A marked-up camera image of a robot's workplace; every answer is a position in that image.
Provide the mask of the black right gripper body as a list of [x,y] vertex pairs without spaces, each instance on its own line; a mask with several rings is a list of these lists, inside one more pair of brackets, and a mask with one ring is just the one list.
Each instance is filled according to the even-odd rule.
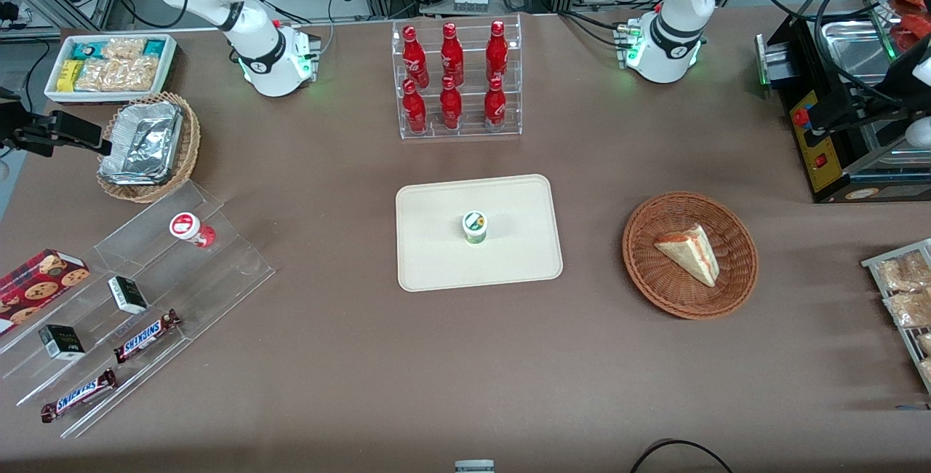
[[50,158],[54,147],[50,145],[46,129],[39,119],[27,111],[19,95],[1,88],[1,148],[3,154],[10,151],[26,151],[30,154]]

